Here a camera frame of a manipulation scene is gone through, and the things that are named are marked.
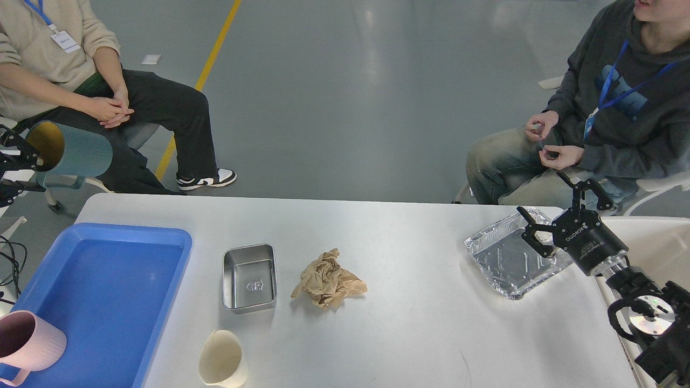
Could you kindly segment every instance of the chair wheel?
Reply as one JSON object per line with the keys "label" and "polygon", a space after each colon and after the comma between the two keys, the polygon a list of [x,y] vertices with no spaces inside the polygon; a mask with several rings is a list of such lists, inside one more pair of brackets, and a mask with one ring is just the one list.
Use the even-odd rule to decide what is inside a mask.
{"label": "chair wheel", "polygon": [[62,210],[62,204],[60,203],[60,201],[55,201],[54,205],[48,205],[48,207],[50,208],[50,210],[54,211],[55,213]]}

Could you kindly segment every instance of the crumpled paper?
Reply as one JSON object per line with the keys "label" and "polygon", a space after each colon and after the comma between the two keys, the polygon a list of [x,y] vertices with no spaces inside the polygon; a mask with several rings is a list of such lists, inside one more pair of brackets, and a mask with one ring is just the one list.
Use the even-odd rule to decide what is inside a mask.
{"label": "crumpled paper", "polygon": [[338,307],[348,295],[358,295],[367,291],[366,283],[354,273],[343,269],[336,259],[340,255],[337,248],[322,253],[318,259],[309,264],[300,278],[302,279],[290,295],[296,298],[302,291],[311,297],[311,302],[322,309]]}

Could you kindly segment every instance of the yellow floor line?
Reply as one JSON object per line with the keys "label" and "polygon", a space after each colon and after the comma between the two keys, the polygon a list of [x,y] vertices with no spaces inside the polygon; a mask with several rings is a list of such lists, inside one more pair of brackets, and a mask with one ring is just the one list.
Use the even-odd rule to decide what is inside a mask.
{"label": "yellow floor line", "polygon": [[[199,76],[199,80],[197,81],[197,85],[194,87],[194,89],[198,90],[199,92],[204,89],[204,84],[206,84],[206,79],[208,78],[208,74],[211,72],[211,68],[213,67],[213,64],[216,60],[216,57],[218,56],[218,52],[220,51],[221,46],[223,46],[223,41],[225,41],[225,36],[228,34],[228,30],[230,30],[230,24],[233,23],[233,20],[235,19],[235,15],[237,14],[237,9],[239,8],[240,3],[242,0],[235,0],[235,3],[233,4],[233,8],[230,9],[230,13],[228,14],[228,18],[225,20],[225,24],[223,24],[223,28],[220,30],[220,33],[218,34],[218,38],[216,39],[215,44],[213,45],[213,49],[211,50],[211,53],[208,56],[208,60],[206,61],[206,65],[204,65],[204,69],[201,71],[201,75]],[[170,142],[168,143],[168,147],[166,148],[166,151],[163,153],[163,157],[161,157],[160,163],[158,163],[158,167],[156,168],[156,178],[158,180],[163,179],[163,175],[166,173],[166,170],[168,169],[168,165],[170,164],[170,159],[173,157],[173,153],[175,152],[175,138],[172,137],[170,138]]]}

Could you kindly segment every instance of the white paper cup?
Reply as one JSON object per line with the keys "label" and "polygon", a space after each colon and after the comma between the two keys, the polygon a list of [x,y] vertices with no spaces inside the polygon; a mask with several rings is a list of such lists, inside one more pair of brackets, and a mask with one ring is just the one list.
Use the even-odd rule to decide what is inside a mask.
{"label": "white paper cup", "polygon": [[241,387],[249,376],[239,338],[228,330],[212,332],[199,356],[199,377],[206,385]]}

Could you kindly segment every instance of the black and white sneaker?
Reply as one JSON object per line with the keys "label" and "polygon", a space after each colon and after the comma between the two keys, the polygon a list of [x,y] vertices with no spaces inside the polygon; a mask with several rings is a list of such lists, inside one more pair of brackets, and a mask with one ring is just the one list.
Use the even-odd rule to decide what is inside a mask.
{"label": "black and white sneaker", "polygon": [[234,171],[218,168],[216,176],[210,178],[186,178],[178,174],[177,187],[182,191],[194,190],[203,186],[223,187],[233,183],[235,179],[237,179],[237,174]]}

